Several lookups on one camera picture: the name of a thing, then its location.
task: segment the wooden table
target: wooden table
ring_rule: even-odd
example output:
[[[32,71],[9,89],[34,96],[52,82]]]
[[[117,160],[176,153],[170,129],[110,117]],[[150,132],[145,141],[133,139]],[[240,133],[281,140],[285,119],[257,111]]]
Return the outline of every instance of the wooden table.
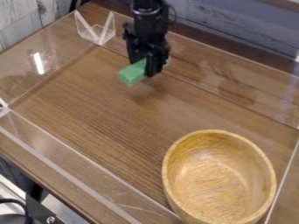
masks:
[[[96,3],[85,4],[80,11],[90,23],[102,22],[108,14]],[[128,64],[118,29],[125,20],[116,15],[116,38],[105,47],[92,46],[10,106],[76,151],[57,154],[48,146],[41,153],[80,184],[0,135],[2,156],[96,223],[129,221],[81,190],[81,183],[94,192],[104,187],[90,173],[93,164],[169,208],[161,163],[166,149],[183,135],[204,129],[240,134],[267,154],[279,183],[297,141],[296,88],[285,99],[289,82],[296,86],[297,79],[183,36],[169,35],[172,62],[164,72],[125,87],[117,79],[117,71]],[[57,41],[65,38],[57,35]],[[86,158],[89,164],[77,157]],[[275,213],[271,223],[299,221],[293,211],[285,213],[288,202],[279,205],[281,213]]]

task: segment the acrylic bracket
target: acrylic bracket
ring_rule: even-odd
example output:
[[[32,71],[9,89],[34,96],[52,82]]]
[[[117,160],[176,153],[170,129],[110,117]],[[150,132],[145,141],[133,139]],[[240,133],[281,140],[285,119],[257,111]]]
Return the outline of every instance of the acrylic bracket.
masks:
[[[77,11],[74,11],[74,19],[78,35],[96,45],[102,46],[116,36],[116,21],[112,11],[108,13],[104,27],[97,24],[89,26],[86,20]]]

